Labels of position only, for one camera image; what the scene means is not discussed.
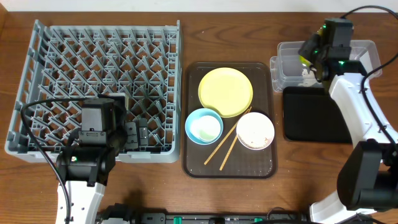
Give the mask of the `black waste tray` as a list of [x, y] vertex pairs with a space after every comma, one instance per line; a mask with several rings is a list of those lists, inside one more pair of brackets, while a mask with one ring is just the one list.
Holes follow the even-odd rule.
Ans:
[[323, 88], [289, 86], [282, 101], [286, 139], [352, 143], [341, 111]]

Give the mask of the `wooden chopstick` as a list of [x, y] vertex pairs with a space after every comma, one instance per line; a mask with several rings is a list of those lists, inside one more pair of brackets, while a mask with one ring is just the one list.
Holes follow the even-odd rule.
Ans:
[[[250, 106], [244, 113], [242, 116], [244, 116], [246, 113], [251, 111], [252, 106]], [[223, 145], [223, 143], [227, 140], [227, 138], [229, 137], [229, 135], [234, 131], [234, 129], [237, 126], [236, 122], [234, 124], [234, 126], [227, 132], [227, 134], [225, 135], [225, 137], [221, 140], [221, 142], [216, 146], [216, 148], [213, 150], [213, 152], [209, 155], [209, 157], [207, 158], [207, 160], [204, 162], [204, 165], [207, 165], [207, 163], [209, 163], [209, 161], [212, 159], [212, 157], [217, 153], [218, 149]]]
[[227, 154], [225, 155], [225, 157], [224, 157], [224, 159], [223, 159], [223, 162], [222, 162], [222, 164], [220, 165], [220, 168], [219, 168], [220, 171], [222, 171], [222, 170], [224, 169], [224, 166], [225, 166], [226, 162], [228, 161], [228, 158], [229, 158], [229, 156], [230, 156], [230, 154], [231, 154], [231, 152], [232, 152], [232, 150], [233, 150], [233, 147], [234, 147], [234, 145], [236, 144], [236, 141], [237, 141], [237, 140], [238, 140], [238, 136], [235, 135], [235, 137], [234, 137], [234, 139], [233, 139], [233, 142], [231, 143], [231, 145], [230, 145], [230, 147], [229, 147], [229, 149], [228, 149], [228, 151], [227, 151]]

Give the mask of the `grey dishwasher rack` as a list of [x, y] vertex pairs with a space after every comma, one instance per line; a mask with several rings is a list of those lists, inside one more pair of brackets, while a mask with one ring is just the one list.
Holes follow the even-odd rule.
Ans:
[[[147, 120], [149, 142], [124, 149], [124, 163], [173, 163], [180, 154], [182, 29], [174, 26], [50, 26], [36, 21], [5, 151], [27, 162], [56, 159], [81, 126], [80, 98], [125, 93], [126, 121]], [[21, 122], [27, 121], [35, 148]]]

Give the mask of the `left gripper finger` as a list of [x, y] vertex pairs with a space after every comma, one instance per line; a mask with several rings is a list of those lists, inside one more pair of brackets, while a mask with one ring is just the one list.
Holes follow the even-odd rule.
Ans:
[[149, 142], [147, 120], [145, 118], [140, 118], [138, 120], [138, 126], [139, 145], [147, 146]]
[[137, 149], [139, 147], [139, 144], [138, 144], [136, 123], [135, 122], [126, 122], [125, 130], [127, 132], [127, 141], [126, 141], [125, 148], [126, 149]]

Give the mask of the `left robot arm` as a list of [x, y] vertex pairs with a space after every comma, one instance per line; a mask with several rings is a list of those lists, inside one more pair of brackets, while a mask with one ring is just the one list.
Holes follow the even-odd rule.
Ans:
[[117, 212], [116, 205], [97, 217], [117, 156], [124, 149], [137, 149], [148, 136], [136, 122], [125, 120], [128, 108], [125, 93], [84, 100], [81, 127], [72, 131], [56, 160], [62, 178], [57, 189], [57, 223], [132, 223], [131, 213]]

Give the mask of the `clear plastic bin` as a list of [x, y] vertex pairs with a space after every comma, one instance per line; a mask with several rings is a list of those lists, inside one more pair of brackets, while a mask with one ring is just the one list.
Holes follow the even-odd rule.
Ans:
[[[304, 82], [302, 69], [304, 66], [298, 51], [303, 42], [281, 42], [277, 46], [277, 55], [270, 59], [272, 87], [275, 92], [282, 92], [284, 88], [290, 86], [315, 87], [321, 88], [318, 82]], [[359, 60], [364, 65], [366, 71], [377, 68], [381, 65], [376, 44], [371, 40], [352, 40], [350, 42], [351, 60]]]

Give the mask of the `light blue bowl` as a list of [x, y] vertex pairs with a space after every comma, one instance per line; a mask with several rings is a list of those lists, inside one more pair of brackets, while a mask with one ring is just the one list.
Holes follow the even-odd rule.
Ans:
[[223, 121], [217, 112], [208, 108], [200, 108], [188, 115], [185, 132], [195, 144], [212, 144], [220, 138], [223, 132]]

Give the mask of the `left wooden chopstick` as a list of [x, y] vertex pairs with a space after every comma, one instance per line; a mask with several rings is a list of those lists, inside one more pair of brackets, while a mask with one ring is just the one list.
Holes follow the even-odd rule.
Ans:
[[[242, 116], [244, 116], [246, 113], [251, 111], [252, 106], [250, 106], [244, 113]], [[221, 142], [216, 146], [216, 148], [213, 150], [213, 152], [209, 155], [209, 157], [207, 158], [207, 160], [204, 162], [204, 165], [207, 165], [207, 163], [209, 163], [209, 161], [212, 159], [212, 157], [217, 153], [218, 149], [223, 145], [223, 143], [227, 140], [227, 138], [229, 137], [229, 135], [234, 131], [234, 129], [237, 126], [236, 122], [234, 124], [234, 126], [227, 132], [227, 134], [225, 135], [225, 137], [221, 140]]]

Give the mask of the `white bowl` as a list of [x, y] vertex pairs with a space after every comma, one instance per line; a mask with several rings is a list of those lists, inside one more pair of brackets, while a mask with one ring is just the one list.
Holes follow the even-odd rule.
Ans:
[[239, 119], [236, 134], [244, 147], [253, 151], [260, 151], [273, 143], [275, 128], [265, 114], [250, 112]]

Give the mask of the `yellow plate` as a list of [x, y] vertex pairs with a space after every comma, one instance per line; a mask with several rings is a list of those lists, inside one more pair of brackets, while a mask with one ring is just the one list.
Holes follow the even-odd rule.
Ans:
[[222, 118], [245, 112], [253, 99], [249, 78], [235, 68], [221, 67], [208, 72], [198, 86], [201, 105], [216, 111]]

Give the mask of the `white tissue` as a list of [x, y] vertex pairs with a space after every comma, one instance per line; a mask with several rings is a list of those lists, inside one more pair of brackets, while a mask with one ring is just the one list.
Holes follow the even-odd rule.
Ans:
[[304, 82], [317, 82], [313, 71], [309, 68], [302, 69], [302, 77]]

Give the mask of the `green orange snack wrapper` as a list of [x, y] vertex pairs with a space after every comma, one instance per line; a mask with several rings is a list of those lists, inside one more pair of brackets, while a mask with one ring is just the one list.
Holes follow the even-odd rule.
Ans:
[[309, 67], [314, 63], [317, 53], [320, 50], [323, 28], [320, 28], [316, 33], [312, 34], [298, 50], [301, 63]]

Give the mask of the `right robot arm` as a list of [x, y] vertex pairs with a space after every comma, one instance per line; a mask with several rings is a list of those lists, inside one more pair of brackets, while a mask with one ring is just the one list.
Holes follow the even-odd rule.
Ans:
[[354, 147], [336, 191], [310, 206], [314, 223], [341, 223], [397, 208], [397, 131], [375, 100], [363, 64], [349, 59], [349, 42], [334, 46], [312, 34], [298, 52], [340, 109]]

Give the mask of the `right wooden chopstick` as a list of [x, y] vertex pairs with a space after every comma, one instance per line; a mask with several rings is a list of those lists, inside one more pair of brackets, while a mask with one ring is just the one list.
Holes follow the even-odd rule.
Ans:
[[228, 161], [228, 158], [229, 158], [229, 156], [230, 156], [230, 154], [231, 154], [231, 152], [232, 152], [232, 150], [233, 150], [233, 147], [234, 147], [234, 145], [236, 144], [236, 141], [237, 141], [237, 140], [238, 140], [238, 136], [235, 135], [235, 137], [234, 137], [234, 139], [233, 139], [233, 142], [231, 143], [231, 145], [230, 145], [230, 147], [229, 147], [229, 149], [228, 149], [228, 151], [227, 151], [227, 154], [225, 155], [225, 157], [224, 157], [224, 159], [223, 159], [223, 162], [222, 162], [222, 164], [220, 165], [220, 168], [219, 168], [220, 171], [222, 171], [222, 170], [224, 169], [224, 166], [225, 166], [226, 162]]

